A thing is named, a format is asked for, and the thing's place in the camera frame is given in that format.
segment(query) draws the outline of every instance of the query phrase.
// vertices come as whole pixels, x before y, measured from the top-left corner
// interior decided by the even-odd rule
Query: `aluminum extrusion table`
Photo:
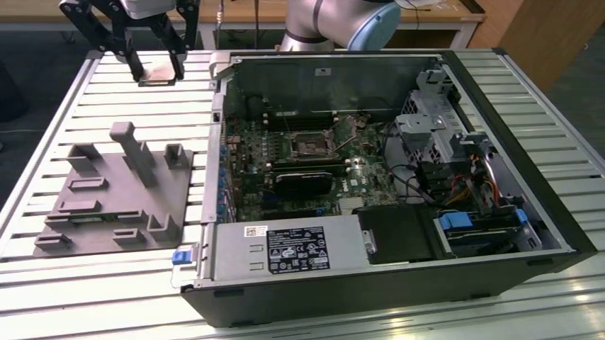
[[[195,152],[183,243],[199,241],[213,92],[210,52],[186,61],[175,87],[138,87],[114,56],[89,59],[0,212],[0,338],[98,336],[102,339],[595,339],[605,336],[604,160],[508,56],[459,56],[549,183],[600,249],[563,273],[532,279],[501,296],[468,302],[214,329],[171,284],[173,250],[34,259],[70,172],[70,145],[109,138],[118,120],[138,126],[150,149],[178,142]],[[165,57],[143,52],[143,62]],[[471,121],[481,122],[463,104]],[[194,276],[190,267],[182,275]]]

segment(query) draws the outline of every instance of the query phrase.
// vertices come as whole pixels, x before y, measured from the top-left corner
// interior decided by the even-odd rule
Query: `cable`
[[[223,24],[223,15],[225,15],[225,0],[221,0],[219,3],[219,10],[217,11],[217,50],[219,50],[219,45],[221,45],[221,27]]]
[[[467,188],[460,194],[457,194],[457,196],[456,196],[453,199],[451,199],[451,200],[445,203],[445,205],[453,204],[453,202],[456,202],[457,200],[461,200],[463,198],[468,197],[469,194],[471,194],[471,190],[469,190],[469,188]]]
[[[412,7],[414,7],[414,9],[412,8],[406,8],[404,6],[401,6],[400,2],[396,1],[396,4],[400,6],[401,9],[405,9],[406,11],[414,11],[416,13],[416,30],[420,30],[420,16],[418,16],[418,12],[430,12],[432,10],[430,9],[418,9],[418,7],[416,6],[416,4],[413,4],[410,2],[410,0],[404,0],[408,4],[410,4]]]
[[[254,0],[254,49],[258,50],[258,7],[260,0]]]
[[[385,127],[385,131],[384,131],[384,143],[382,143],[382,148],[384,148],[384,151],[382,151],[382,158],[384,158],[384,164],[385,164],[385,167],[386,167],[386,170],[389,172],[390,175],[393,175],[393,177],[396,178],[396,180],[398,180],[401,183],[404,183],[406,185],[408,188],[413,189],[421,196],[422,198],[425,198],[426,202],[434,206],[439,206],[439,207],[445,207],[440,202],[437,202],[432,196],[429,196],[429,194],[422,191],[421,188],[418,188],[417,186],[412,185],[409,183],[409,180],[406,181],[404,178],[401,178],[394,172],[393,172],[393,169],[394,167],[389,167],[389,163],[386,162],[386,142],[389,141],[389,133],[390,133],[390,130],[393,129],[393,125],[396,124],[396,122],[393,121],[392,123],[389,123]]]

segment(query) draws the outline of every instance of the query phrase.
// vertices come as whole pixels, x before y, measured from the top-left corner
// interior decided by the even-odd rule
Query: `yellow wire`
[[[495,194],[496,193],[496,187],[493,186],[492,182],[485,181],[484,183],[489,184],[489,186],[492,187],[492,194]]]
[[[457,194],[457,196],[453,199],[451,199],[448,201],[448,203],[445,205],[453,204],[453,202],[456,202],[457,200],[461,200],[464,198],[464,196],[468,195],[469,193],[471,193],[469,188],[467,188],[460,194]]]

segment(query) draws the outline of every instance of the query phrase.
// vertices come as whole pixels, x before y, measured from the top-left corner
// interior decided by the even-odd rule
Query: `warning label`
[[[268,246],[273,274],[330,269],[324,227],[268,230]]]

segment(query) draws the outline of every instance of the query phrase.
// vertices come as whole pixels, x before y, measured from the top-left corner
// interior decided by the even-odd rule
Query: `white sticker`
[[[268,236],[266,225],[249,225],[245,228],[245,237]]]
[[[332,75],[332,69],[330,68],[322,68],[322,69],[316,69],[316,77],[325,77]]]

